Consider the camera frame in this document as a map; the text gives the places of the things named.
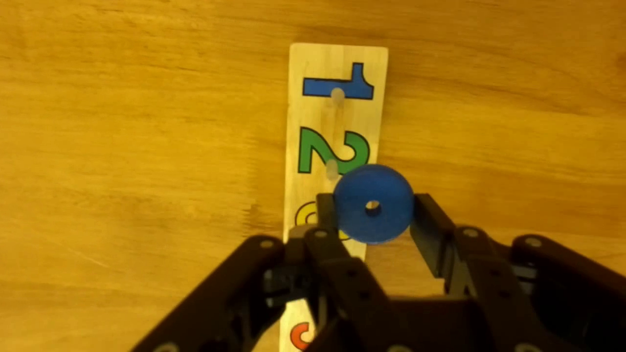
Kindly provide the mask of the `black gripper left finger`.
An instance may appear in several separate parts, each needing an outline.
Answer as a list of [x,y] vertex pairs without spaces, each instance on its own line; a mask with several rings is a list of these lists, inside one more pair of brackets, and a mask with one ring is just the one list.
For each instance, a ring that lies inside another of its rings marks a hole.
[[250,352],[297,300],[321,329],[305,352],[387,352],[391,333],[375,321],[391,317],[389,302],[340,243],[332,196],[315,206],[319,221],[287,243],[246,239],[131,352]]

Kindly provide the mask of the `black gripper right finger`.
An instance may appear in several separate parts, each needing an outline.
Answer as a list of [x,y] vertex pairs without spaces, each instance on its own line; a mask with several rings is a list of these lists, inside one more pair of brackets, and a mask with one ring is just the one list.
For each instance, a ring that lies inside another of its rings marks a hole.
[[501,245],[413,198],[411,237],[444,294],[479,317],[483,352],[626,352],[626,276],[542,235]]

